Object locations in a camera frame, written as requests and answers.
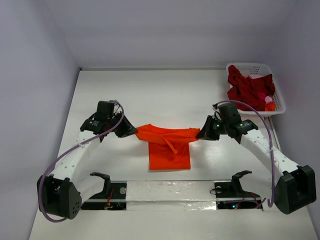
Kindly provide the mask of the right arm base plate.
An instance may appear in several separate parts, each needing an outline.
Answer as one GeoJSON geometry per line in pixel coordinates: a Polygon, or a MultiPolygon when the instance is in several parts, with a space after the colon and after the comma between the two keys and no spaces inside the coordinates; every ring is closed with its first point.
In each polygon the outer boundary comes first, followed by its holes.
{"type": "Polygon", "coordinates": [[[231,180],[216,181],[210,194],[215,196],[218,210],[263,209],[263,200],[257,193],[245,191],[240,179],[252,172],[244,170],[235,173],[231,180]]]}

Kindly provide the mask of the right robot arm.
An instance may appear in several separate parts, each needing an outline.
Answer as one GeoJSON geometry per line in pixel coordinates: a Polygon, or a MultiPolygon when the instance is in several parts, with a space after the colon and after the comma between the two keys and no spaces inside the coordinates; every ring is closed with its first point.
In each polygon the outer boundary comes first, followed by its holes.
{"type": "Polygon", "coordinates": [[[214,113],[207,116],[196,139],[218,141],[221,135],[226,135],[250,151],[271,174],[270,182],[260,185],[258,192],[268,207],[276,206],[288,215],[314,203],[317,200],[315,171],[309,165],[299,165],[275,147],[270,129],[266,129],[265,137],[252,120],[243,120],[238,103],[223,100],[213,104],[214,113]]]}

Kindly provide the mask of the orange t-shirt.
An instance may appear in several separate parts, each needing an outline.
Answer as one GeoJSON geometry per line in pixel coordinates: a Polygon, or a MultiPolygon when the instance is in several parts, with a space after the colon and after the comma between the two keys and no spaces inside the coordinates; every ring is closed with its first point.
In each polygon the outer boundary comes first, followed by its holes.
{"type": "Polygon", "coordinates": [[[199,128],[168,129],[152,124],[137,128],[136,137],[148,143],[151,171],[180,171],[191,169],[189,143],[198,139],[199,128]]]}

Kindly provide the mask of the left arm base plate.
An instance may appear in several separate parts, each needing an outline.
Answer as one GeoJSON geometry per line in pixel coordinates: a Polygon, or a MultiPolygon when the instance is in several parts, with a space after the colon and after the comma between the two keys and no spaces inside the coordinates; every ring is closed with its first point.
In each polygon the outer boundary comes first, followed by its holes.
{"type": "Polygon", "coordinates": [[[109,175],[100,172],[92,172],[90,175],[103,179],[103,188],[82,204],[82,210],[124,211],[127,209],[127,181],[111,181],[109,175]]]}

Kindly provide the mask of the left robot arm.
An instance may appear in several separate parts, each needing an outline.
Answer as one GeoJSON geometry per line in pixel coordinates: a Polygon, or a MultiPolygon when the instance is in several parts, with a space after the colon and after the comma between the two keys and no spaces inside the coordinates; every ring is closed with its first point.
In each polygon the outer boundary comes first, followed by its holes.
{"type": "Polygon", "coordinates": [[[138,133],[117,100],[100,100],[79,128],[74,145],[57,157],[37,181],[38,207],[52,223],[74,219],[91,197],[111,198],[111,178],[90,171],[90,156],[108,134],[125,138],[138,133]]]}

